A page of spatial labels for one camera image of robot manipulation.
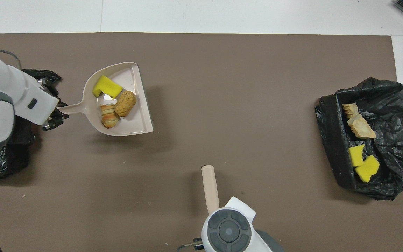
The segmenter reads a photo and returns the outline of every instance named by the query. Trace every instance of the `yellow sponge piece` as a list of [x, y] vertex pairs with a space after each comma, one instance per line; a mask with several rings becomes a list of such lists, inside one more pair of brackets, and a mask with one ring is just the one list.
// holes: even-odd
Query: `yellow sponge piece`
[[379, 170], [379, 161], [374, 156], [368, 156], [365, 159], [365, 163], [355, 168], [357, 175], [363, 182], [368, 183], [371, 176], [376, 174]]
[[352, 166], [361, 166], [363, 161], [363, 148], [365, 145], [357, 145], [349, 148]]
[[112, 97], [118, 96], [122, 91], [122, 87], [114, 83], [107, 76], [102, 75], [93, 88], [94, 96], [98, 97], [101, 92]]

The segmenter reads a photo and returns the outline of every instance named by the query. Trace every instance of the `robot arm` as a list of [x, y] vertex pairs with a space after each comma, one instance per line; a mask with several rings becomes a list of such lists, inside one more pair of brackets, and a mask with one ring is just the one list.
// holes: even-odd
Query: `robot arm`
[[33, 77], [0, 60], [0, 149], [10, 138], [15, 115], [41, 125], [58, 102]]

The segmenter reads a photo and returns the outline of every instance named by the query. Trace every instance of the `white floor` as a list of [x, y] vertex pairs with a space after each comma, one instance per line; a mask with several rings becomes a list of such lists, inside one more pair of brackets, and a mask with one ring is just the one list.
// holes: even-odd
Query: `white floor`
[[392, 0], [0, 0], [0, 33], [392, 35], [403, 84], [403, 13]]

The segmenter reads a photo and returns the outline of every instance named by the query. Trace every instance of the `round gray button panel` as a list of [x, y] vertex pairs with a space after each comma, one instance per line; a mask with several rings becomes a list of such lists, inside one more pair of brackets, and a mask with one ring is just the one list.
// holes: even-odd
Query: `round gray button panel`
[[220, 210], [208, 221], [208, 239], [218, 252], [243, 252], [251, 239], [249, 227], [248, 220], [240, 212]]

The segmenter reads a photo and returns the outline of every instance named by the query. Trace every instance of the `brown mat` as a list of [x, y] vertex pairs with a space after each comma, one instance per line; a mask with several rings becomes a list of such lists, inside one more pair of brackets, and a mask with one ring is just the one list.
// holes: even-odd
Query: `brown mat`
[[155, 128], [110, 137], [78, 114], [41, 132], [30, 166], [0, 181], [3, 251], [174, 252], [200, 237], [206, 164], [220, 204], [249, 204], [288, 252], [403, 251], [403, 193], [340, 188], [314, 113], [322, 95], [396, 80], [390, 37], [0, 34], [0, 49], [62, 76], [68, 104], [97, 70], [138, 63]]

